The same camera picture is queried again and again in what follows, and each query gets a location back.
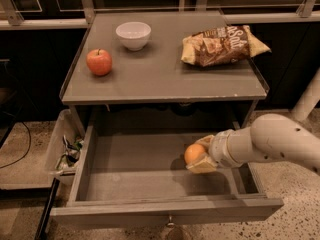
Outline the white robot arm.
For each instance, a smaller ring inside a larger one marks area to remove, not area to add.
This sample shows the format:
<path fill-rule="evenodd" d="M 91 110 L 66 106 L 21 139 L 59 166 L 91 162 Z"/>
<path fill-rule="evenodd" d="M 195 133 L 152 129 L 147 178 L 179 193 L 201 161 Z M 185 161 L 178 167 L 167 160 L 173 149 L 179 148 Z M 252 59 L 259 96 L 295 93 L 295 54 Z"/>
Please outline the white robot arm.
<path fill-rule="evenodd" d="M 300 125 L 319 100 L 320 69 L 292 110 L 291 118 L 265 114 L 249 127 L 205 136 L 186 149 L 186 168 L 200 174 L 251 162 L 287 161 L 320 174 L 320 139 Z"/>

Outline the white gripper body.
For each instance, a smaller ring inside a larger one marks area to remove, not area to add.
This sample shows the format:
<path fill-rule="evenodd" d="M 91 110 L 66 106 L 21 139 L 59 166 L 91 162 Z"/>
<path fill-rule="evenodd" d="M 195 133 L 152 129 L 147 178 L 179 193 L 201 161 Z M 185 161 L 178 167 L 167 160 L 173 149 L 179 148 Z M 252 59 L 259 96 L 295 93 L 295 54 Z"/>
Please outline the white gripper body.
<path fill-rule="evenodd" d="M 227 140 L 230 134 L 231 130 L 222 131 L 210 141 L 209 156 L 221 168 L 231 168 L 233 165 L 233 159 L 230 157 L 227 148 Z"/>

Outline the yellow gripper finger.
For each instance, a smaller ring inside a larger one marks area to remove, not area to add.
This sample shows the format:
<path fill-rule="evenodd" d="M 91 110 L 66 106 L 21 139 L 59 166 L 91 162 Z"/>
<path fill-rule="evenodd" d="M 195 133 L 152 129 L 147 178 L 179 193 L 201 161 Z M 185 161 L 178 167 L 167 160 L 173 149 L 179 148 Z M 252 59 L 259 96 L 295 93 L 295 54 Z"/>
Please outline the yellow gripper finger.
<path fill-rule="evenodd" d="M 206 150 L 209 149 L 211 141 L 214 139 L 213 135 L 207 135 L 195 141 L 196 144 L 202 145 Z"/>
<path fill-rule="evenodd" d="M 217 167 L 218 164 L 206 153 L 186 158 L 186 168 L 194 174 L 211 173 L 216 171 Z"/>

